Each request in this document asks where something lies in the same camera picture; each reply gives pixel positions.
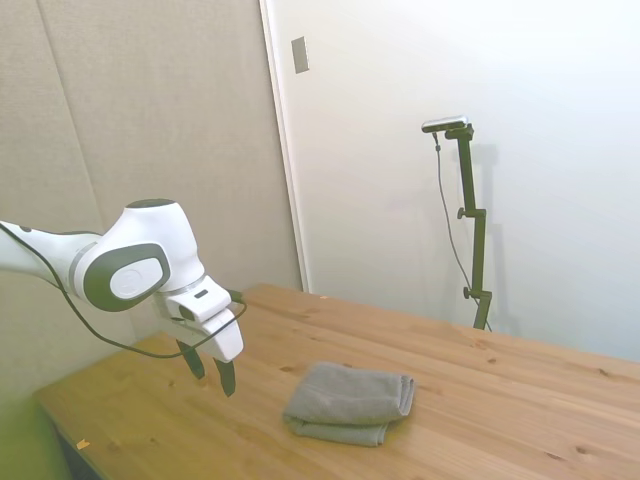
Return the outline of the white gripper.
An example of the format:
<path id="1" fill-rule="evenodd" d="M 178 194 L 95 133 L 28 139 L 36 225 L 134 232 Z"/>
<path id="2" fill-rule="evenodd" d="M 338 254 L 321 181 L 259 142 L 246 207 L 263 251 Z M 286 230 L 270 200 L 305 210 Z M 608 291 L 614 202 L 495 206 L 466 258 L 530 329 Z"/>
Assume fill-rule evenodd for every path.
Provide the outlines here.
<path id="1" fill-rule="evenodd" d="M 161 330 L 174 337 L 191 373 L 197 380 L 205 377 L 205 367 L 197 350 L 214 358 L 224 394 L 236 390 L 233 360 L 243 351 L 244 342 L 237 320 L 230 309 L 223 309 L 207 320 L 170 320 L 160 322 Z"/>

